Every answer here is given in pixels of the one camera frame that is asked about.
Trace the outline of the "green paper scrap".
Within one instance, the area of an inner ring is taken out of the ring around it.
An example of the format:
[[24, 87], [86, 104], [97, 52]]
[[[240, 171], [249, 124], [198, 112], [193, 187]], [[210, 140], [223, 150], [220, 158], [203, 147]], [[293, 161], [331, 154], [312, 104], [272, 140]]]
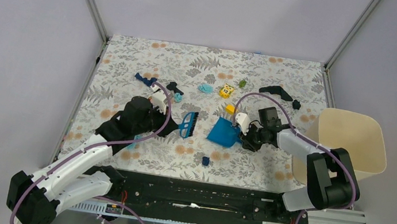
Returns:
[[239, 88], [244, 88], [246, 86], [246, 84], [247, 84], [246, 80], [240, 80], [238, 86], [239, 86]]

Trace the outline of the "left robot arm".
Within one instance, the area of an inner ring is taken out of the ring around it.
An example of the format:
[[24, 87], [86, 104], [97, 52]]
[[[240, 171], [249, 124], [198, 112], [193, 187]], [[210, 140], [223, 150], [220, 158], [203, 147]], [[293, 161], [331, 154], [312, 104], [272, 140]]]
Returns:
[[169, 135], [178, 129], [172, 101], [134, 96], [124, 108], [103, 122], [78, 148], [31, 174], [18, 171], [10, 179], [6, 206], [9, 224], [51, 224], [64, 210], [104, 195], [116, 199], [122, 184], [112, 175], [80, 175], [116, 155], [130, 144]]

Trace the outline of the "blue hand brush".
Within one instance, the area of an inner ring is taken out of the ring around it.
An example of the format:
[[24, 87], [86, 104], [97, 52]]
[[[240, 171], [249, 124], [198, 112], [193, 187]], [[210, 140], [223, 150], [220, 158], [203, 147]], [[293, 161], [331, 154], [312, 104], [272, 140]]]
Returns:
[[178, 128], [181, 138], [187, 139], [193, 136], [198, 117], [199, 113], [196, 111], [191, 111], [184, 116], [182, 123], [179, 124]]

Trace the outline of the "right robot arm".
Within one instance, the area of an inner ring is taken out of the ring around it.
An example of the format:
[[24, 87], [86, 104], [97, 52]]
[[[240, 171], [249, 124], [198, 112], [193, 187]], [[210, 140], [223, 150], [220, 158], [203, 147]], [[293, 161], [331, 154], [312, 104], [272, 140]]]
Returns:
[[299, 210], [347, 208], [360, 197], [350, 155], [344, 148], [329, 149], [302, 135], [291, 124], [281, 123], [274, 107], [259, 111], [255, 125], [245, 113], [234, 120], [241, 132], [242, 147], [257, 152], [269, 144], [302, 160], [306, 169], [306, 186], [285, 192], [281, 202], [272, 206], [273, 217], [285, 223]]

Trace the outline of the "blue dustpan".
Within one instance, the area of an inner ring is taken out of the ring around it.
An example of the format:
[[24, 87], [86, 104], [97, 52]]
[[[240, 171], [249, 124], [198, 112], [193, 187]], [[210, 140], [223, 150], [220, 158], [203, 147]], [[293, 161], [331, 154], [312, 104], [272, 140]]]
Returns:
[[233, 126], [231, 121], [220, 117], [207, 135], [207, 139], [217, 145], [231, 148], [236, 143], [242, 144], [240, 133], [239, 127]]

